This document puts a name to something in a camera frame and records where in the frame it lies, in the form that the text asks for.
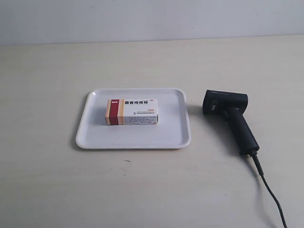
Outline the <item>white red medicine box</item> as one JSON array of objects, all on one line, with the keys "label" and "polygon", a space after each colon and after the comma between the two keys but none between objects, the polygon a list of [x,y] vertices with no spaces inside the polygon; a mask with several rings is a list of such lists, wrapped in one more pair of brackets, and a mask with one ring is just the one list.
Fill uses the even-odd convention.
[{"label": "white red medicine box", "polygon": [[110,99],[107,102],[107,125],[154,125],[158,120],[156,99]]}]

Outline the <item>black handheld barcode scanner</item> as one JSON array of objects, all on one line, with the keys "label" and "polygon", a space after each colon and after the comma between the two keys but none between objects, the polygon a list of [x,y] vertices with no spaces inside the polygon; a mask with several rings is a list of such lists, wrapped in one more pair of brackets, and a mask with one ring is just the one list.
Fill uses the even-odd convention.
[{"label": "black handheld barcode scanner", "polygon": [[256,156],[259,145],[243,117],[247,105],[246,94],[207,90],[202,104],[202,113],[220,115],[235,138],[239,154]]}]

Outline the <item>white plastic tray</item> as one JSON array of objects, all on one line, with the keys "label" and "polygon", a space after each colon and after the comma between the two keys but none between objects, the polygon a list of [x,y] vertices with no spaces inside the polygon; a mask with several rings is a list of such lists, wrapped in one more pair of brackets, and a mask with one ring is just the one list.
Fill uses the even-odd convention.
[{"label": "white plastic tray", "polygon": [[[156,125],[112,125],[105,121],[109,99],[155,98]],[[76,134],[82,149],[180,149],[191,140],[185,93],[177,88],[96,89],[87,96]]]}]

